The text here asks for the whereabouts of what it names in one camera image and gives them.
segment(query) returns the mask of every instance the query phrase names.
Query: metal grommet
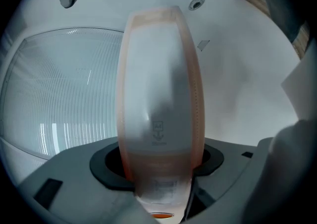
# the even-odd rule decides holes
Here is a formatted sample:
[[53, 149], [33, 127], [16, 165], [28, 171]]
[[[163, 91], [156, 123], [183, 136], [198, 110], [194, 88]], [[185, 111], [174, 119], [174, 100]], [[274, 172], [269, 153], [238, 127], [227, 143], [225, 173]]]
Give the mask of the metal grommet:
[[204, 4], [205, 0], [192, 0], [188, 6], [188, 9], [194, 11]]

